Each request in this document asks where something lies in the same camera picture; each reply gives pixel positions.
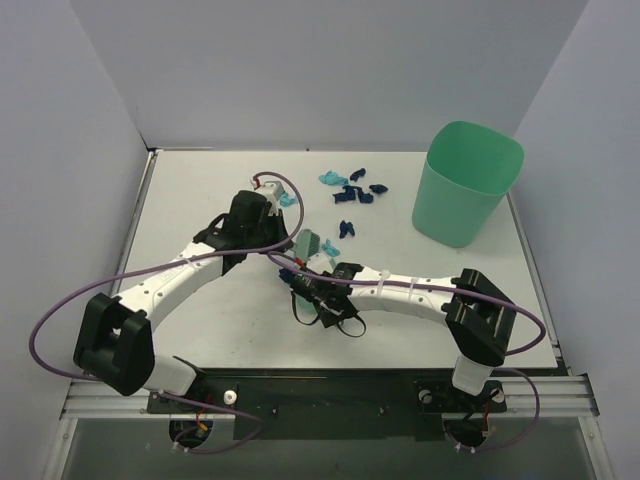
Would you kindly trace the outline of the green dustpan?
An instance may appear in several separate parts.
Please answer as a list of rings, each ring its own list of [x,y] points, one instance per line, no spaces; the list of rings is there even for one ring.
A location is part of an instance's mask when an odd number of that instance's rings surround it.
[[[332,273],[336,266],[335,259],[330,257],[325,252],[321,251],[314,255],[311,255],[306,261],[306,267],[312,273],[316,275],[321,275],[325,272]],[[316,314],[315,306],[311,301],[307,299],[310,288],[313,286],[315,279],[310,278],[308,276],[300,276],[299,280],[297,280],[297,285],[301,288],[303,294],[300,294],[298,291],[295,291],[296,295],[296,306],[308,313],[310,315]]]

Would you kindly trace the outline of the green hand brush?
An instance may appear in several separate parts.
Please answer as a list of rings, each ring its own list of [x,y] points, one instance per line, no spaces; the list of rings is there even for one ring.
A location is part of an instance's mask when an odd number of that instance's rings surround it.
[[[320,251],[320,236],[310,229],[301,229],[294,242],[294,255],[306,263]]]

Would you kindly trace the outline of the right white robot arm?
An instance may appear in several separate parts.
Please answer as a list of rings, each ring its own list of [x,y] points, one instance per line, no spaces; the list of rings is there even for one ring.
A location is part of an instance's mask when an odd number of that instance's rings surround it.
[[[446,394],[459,409],[477,403],[493,370],[504,364],[516,318],[507,307],[511,300],[481,272],[468,268],[454,277],[424,278],[341,262],[319,275],[303,268],[291,289],[314,306],[326,328],[360,320],[368,311],[408,315],[447,328],[459,354]]]

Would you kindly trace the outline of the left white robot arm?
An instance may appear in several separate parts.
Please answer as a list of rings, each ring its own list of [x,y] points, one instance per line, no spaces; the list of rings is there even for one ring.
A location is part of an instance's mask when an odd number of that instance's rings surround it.
[[[243,262],[249,251],[291,246],[278,200],[277,181],[237,193],[177,255],[174,267],[156,273],[115,297],[97,294],[87,303],[73,361],[123,396],[140,389],[170,393],[181,410],[200,408],[206,397],[195,366],[157,354],[153,333],[179,305]]]

